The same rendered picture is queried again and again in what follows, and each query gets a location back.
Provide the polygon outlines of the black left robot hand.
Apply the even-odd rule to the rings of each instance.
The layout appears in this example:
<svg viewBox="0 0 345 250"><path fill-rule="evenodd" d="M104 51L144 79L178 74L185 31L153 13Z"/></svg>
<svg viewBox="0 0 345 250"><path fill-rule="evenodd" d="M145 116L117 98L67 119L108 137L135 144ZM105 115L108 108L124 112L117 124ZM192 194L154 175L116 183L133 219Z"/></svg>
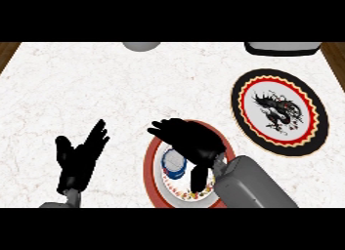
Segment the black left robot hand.
<svg viewBox="0 0 345 250"><path fill-rule="evenodd" d="M110 140L105 122L98 120L86 137L86 141L73 146L65 136L55 139L56 162L61 166L61 175L56 191L59 194L71 188L81 192L86 190L96 159L102 153L105 144Z"/></svg>

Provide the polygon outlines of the blue can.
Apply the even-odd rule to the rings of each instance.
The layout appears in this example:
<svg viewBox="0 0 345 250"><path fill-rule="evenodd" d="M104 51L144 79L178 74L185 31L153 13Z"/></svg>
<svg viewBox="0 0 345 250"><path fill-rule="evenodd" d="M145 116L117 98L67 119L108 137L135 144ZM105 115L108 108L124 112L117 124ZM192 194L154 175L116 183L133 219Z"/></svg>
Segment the blue can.
<svg viewBox="0 0 345 250"><path fill-rule="evenodd" d="M167 178L172 180L179 180L185 175L187 159L173 148L169 148L164 151L160 164Z"/></svg>

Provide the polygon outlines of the grey round object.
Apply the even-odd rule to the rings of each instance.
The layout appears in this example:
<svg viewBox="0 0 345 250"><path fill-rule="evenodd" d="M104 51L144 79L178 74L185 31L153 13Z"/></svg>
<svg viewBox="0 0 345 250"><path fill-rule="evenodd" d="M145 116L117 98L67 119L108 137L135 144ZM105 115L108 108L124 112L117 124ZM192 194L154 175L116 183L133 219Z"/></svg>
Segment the grey round object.
<svg viewBox="0 0 345 250"><path fill-rule="evenodd" d="M133 52L147 52L153 50L160 43L158 42L124 42L124 47Z"/></svg>

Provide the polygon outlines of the red rimmed white plate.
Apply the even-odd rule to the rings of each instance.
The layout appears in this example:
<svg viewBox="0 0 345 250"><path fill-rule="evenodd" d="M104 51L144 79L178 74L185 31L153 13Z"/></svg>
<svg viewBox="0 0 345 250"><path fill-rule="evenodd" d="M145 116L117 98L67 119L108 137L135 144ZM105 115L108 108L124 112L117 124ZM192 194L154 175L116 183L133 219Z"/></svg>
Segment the red rimmed white plate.
<svg viewBox="0 0 345 250"><path fill-rule="evenodd" d="M191 171L195 164L187 159L185 175L172 180L161 170L161 156L173 148L157 137L151 139L144 156L144 187L148 199L157 208L221 208L225 206L213 192L215 178L207 170L204 189L191 193Z"/></svg>

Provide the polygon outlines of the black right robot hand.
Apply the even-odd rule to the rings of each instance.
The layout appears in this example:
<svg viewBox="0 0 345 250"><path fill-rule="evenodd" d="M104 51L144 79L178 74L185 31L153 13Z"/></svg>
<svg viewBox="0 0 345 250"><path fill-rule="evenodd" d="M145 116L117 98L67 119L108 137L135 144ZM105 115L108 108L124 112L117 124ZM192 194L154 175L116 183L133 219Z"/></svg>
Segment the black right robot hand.
<svg viewBox="0 0 345 250"><path fill-rule="evenodd" d="M203 191L207 169L213 166L215 158L225 152L219 136L198 122L181 118L153 121L151 125L147 131L195 164L191 171L191 192Z"/></svg>

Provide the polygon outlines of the black rimmed dragon plate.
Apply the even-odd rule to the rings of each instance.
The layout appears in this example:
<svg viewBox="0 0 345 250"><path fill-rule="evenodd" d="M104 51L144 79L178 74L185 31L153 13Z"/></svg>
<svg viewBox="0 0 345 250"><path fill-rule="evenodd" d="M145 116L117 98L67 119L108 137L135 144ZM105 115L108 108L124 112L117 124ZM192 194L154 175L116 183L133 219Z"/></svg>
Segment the black rimmed dragon plate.
<svg viewBox="0 0 345 250"><path fill-rule="evenodd" d="M327 114L315 92L290 73L269 68L244 73L231 90L237 125L252 142L286 157L311 155L327 138Z"/></svg>

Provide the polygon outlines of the black and grey appliance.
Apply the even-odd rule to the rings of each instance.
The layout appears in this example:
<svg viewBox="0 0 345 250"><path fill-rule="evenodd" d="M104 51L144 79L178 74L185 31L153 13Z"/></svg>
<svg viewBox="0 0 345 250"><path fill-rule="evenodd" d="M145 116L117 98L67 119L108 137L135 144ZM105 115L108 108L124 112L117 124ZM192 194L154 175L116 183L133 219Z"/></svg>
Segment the black and grey appliance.
<svg viewBox="0 0 345 250"><path fill-rule="evenodd" d="M246 42L244 47L252 55L298 57L312 55L320 48L320 42Z"/></svg>

